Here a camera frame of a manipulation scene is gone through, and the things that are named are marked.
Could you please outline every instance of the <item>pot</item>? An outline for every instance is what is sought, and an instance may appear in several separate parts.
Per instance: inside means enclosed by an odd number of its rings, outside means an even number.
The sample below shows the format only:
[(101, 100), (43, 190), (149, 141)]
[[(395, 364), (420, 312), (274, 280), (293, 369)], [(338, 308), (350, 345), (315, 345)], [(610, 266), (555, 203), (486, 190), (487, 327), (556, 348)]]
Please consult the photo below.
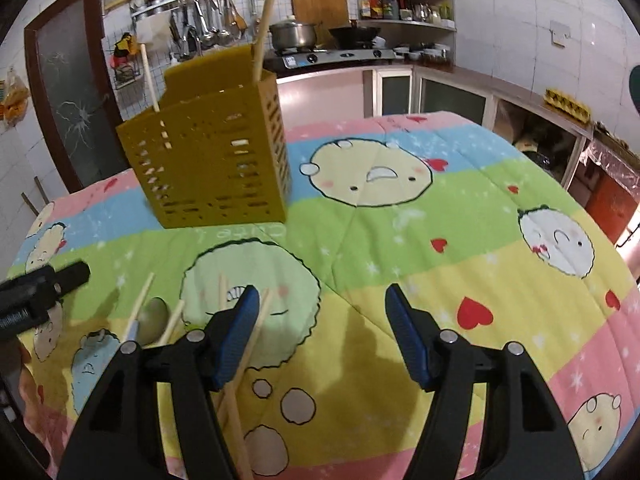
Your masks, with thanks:
[(352, 24), (347, 27), (330, 28), (329, 32), (338, 42), (338, 46), (341, 49), (350, 50), (352, 48), (362, 48), (363, 46), (370, 48), (380, 29), (377, 27), (358, 27), (358, 25)]
[(286, 20), (274, 23), (269, 27), (271, 31), (273, 47), (277, 52), (289, 48), (308, 48), (316, 46), (318, 37), (313, 25), (299, 22), (295, 16), (289, 16)]

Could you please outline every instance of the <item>stainless steel pot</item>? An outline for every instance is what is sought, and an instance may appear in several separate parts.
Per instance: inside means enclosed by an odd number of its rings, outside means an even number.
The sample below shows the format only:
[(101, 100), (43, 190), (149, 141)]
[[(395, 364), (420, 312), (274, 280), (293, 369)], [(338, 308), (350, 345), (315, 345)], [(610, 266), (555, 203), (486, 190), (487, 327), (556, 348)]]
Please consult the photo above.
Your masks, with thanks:
[(313, 48), (318, 40), (314, 26), (299, 22), (295, 16), (274, 23), (269, 30), (277, 52), (288, 48)]

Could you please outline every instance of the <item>cutting board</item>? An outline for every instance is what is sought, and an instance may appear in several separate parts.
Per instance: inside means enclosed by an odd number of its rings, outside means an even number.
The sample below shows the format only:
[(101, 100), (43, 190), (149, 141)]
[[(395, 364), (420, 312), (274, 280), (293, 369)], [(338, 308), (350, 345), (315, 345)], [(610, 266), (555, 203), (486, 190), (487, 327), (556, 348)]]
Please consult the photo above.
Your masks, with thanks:
[(291, 3), (297, 20), (316, 26), (318, 46), (334, 47), (329, 29), (349, 25), (347, 0), (291, 0)]

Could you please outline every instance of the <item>stove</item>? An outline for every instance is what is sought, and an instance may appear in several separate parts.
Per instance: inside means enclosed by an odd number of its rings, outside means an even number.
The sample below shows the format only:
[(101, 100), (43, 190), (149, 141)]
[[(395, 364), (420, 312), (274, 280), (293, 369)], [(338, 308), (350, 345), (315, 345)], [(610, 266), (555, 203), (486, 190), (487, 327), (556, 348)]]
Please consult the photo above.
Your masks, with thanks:
[(355, 61), (395, 60), (396, 54), (388, 48), (357, 48), (353, 50), (314, 50), (312, 52), (270, 52), (265, 56), (264, 67), (272, 72), (331, 63)]

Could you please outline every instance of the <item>blue stripe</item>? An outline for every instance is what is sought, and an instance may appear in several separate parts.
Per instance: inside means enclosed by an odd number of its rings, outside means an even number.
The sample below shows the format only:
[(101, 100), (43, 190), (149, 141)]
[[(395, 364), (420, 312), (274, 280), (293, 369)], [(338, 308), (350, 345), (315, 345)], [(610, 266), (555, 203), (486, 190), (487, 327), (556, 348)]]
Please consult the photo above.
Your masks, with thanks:
[[(359, 136), (323, 137), (300, 140), (287, 145), (292, 173), (292, 191), (289, 204), (322, 194), (314, 188), (308, 176), (300, 173), (300, 164), (309, 162), (314, 152), (323, 144), (338, 139), (363, 139), (378, 142), (396, 142), (418, 158), (442, 158), (448, 162), (445, 173), (476, 170), (503, 160), (523, 155), (501, 137), (476, 124), (454, 126), (441, 130), (398, 131), (389, 134), (365, 134)], [(53, 223), (66, 225), (66, 245), (63, 254), (98, 242), (109, 242), (124, 236), (147, 230), (162, 229), (153, 214), (142, 188), (135, 188), (111, 196), (84, 211), (46, 224), (38, 234), (27, 238), (14, 265), (23, 264), (44, 231)]]

